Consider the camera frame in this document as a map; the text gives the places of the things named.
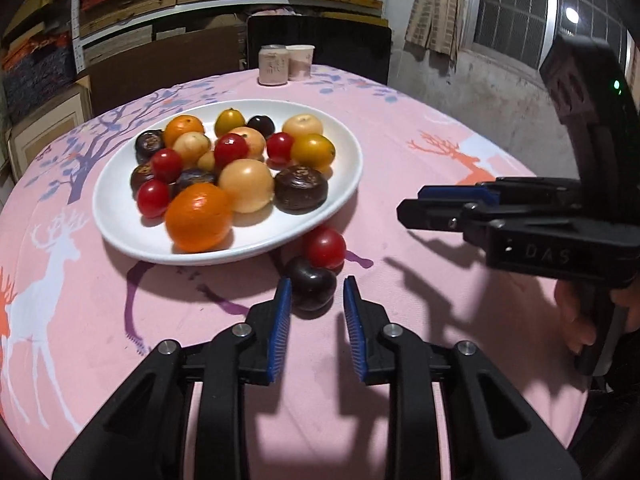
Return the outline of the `white paper cup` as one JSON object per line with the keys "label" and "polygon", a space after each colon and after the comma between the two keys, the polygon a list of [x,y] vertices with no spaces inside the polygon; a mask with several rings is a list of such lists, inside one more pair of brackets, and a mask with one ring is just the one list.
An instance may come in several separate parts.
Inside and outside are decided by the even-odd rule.
{"label": "white paper cup", "polygon": [[311,76],[314,46],[312,44],[291,44],[286,46],[288,51],[288,79],[301,81]]}

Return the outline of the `black chair back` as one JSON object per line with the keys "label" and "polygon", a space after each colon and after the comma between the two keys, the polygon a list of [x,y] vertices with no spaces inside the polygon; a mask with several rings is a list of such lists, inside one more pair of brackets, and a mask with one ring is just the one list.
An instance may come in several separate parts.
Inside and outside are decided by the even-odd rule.
{"label": "black chair back", "polygon": [[387,84],[392,50],[388,26],[310,15],[252,15],[246,21],[249,68],[258,67],[258,53],[268,44],[310,44],[314,64]]}

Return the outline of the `dark purple plum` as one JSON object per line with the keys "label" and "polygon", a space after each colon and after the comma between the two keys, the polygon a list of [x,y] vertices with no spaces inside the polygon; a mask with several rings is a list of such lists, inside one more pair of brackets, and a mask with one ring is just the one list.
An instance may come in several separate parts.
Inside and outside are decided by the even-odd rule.
{"label": "dark purple plum", "polygon": [[268,139],[276,132],[274,122],[267,115],[255,115],[248,120],[246,125],[248,128],[258,131],[265,139]]}
{"label": "dark purple plum", "polygon": [[311,266],[303,256],[292,258],[284,267],[284,275],[291,281],[293,307],[297,310],[321,310],[334,297],[337,286],[334,272]]}

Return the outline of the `beige hanging curtain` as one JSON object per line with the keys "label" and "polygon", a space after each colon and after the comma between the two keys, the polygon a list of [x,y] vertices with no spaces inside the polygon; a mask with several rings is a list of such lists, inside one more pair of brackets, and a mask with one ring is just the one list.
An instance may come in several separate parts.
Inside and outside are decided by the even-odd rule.
{"label": "beige hanging curtain", "polygon": [[413,0],[405,40],[457,63],[461,44],[464,0]]}

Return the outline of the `pale yellow apple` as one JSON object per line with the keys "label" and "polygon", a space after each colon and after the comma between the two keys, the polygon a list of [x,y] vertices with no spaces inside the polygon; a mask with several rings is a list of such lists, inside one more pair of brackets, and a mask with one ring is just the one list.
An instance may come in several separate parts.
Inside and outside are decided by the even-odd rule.
{"label": "pale yellow apple", "polygon": [[238,136],[242,136],[248,146],[248,158],[263,160],[266,148],[264,136],[256,129],[247,126],[236,127],[231,130]]}
{"label": "pale yellow apple", "polygon": [[283,133],[297,138],[306,134],[323,134],[321,120],[313,114],[298,114],[288,118],[282,125]]}

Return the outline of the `small tan longan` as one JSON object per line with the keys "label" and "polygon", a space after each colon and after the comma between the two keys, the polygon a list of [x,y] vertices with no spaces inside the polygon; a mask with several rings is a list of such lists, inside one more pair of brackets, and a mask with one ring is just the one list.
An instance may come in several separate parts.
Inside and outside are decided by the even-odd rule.
{"label": "small tan longan", "polygon": [[213,174],[216,171],[216,162],[215,155],[213,151],[207,151],[203,154],[198,161],[196,162],[196,166],[199,170],[209,172]]}

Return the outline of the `red cherry tomato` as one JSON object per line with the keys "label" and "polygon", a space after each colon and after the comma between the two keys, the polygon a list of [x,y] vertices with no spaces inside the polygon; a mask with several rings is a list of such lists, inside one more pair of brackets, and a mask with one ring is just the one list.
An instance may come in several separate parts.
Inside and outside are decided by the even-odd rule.
{"label": "red cherry tomato", "polygon": [[295,139],[288,133],[273,133],[266,142],[269,161],[274,166],[286,166],[291,161],[294,142]]}
{"label": "red cherry tomato", "polygon": [[346,242],[336,229],[318,226],[303,236],[302,253],[311,266],[335,271],[346,259]]}
{"label": "red cherry tomato", "polygon": [[237,133],[221,136],[214,147],[215,167],[224,169],[238,159],[247,158],[250,148],[244,138]]}
{"label": "red cherry tomato", "polygon": [[160,218],[171,202],[171,189],[168,184],[157,179],[146,181],[139,188],[136,201],[143,218]]}
{"label": "red cherry tomato", "polygon": [[172,148],[157,151],[151,157],[150,165],[154,178],[167,184],[176,182],[183,170],[183,160]]}

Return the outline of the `large orange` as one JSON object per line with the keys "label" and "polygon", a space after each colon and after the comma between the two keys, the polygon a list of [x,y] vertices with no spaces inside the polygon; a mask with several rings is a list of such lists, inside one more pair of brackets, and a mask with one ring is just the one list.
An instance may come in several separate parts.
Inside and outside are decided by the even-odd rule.
{"label": "large orange", "polygon": [[165,228],[182,252],[207,252],[232,228],[231,200],[217,185],[195,183],[181,191],[165,212]]}

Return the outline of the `dark wooden board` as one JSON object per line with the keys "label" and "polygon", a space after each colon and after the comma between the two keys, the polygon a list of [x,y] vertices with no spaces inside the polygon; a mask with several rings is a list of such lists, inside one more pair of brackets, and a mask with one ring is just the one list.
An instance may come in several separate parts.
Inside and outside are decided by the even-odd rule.
{"label": "dark wooden board", "polygon": [[188,32],[127,50],[90,66],[96,115],[175,84],[240,69],[241,47],[233,26]]}

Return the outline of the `striped yellow pepino melon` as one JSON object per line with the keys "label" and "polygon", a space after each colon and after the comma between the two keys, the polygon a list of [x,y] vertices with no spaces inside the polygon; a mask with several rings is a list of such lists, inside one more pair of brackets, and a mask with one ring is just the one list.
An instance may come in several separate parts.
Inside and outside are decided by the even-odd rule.
{"label": "striped yellow pepino melon", "polygon": [[172,149],[180,156],[184,169],[195,167],[198,160],[210,151],[209,138],[204,133],[187,132],[175,140]]}

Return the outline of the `right window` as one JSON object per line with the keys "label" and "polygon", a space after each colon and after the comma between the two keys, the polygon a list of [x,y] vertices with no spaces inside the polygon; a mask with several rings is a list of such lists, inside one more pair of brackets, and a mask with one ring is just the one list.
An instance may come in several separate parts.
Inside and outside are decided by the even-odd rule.
{"label": "right window", "polygon": [[531,81],[559,34],[600,38],[631,73],[636,45],[611,0],[464,0],[461,47]]}

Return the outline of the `framed picture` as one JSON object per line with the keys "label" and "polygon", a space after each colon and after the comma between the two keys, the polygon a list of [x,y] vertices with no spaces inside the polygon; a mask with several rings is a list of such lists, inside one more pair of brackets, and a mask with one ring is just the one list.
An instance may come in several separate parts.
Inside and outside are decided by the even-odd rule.
{"label": "framed picture", "polygon": [[18,180],[49,144],[93,116],[90,90],[70,88],[31,112],[8,132],[12,174]]}

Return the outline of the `pink beverage can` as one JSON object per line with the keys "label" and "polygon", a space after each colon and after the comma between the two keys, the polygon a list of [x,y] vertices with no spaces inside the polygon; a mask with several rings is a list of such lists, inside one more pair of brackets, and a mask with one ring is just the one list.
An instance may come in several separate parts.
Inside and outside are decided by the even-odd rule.
{"label": "pink beverage can", "polygon": [[283,44],[267,44],[258,53],[258,82],[262,86],[282,86],[288,82],[288,50]]}

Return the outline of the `dark brown mangosteen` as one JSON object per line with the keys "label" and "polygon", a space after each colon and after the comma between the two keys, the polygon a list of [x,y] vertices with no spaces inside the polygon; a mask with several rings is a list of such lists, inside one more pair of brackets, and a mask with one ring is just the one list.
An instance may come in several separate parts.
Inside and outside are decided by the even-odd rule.
{"label": "dark brown mangosteen", "polygon": [[302,214],[320,207],[328,192],[328,181],[319,170],[297,165],[274,177],[273,203],[290,214]]}
{"label": "dark brown mangosteen", "polygon": [[177,180],[171,185],[172,196],[177,196],[191,185],[199,183],[209,183],[216,185],[217,176],[209,171],[198,168],[190,168],[184,170]]}
{"label": "dark brown mangosteen", "polygon": [[137,197],[137,194],[145,184],[149,180],[154,178],[153,169],[149,162],[145,162],[144,164],[138,165],[134,168],[134,171],[131,173],[129,184],[132,192],[132,196]]}
{"label": "dark brown mangosteen", "polygon": [[134,154],[139,165],[151,160],[153,155],[165,147],[162,129],[145,130],[134,141]]}

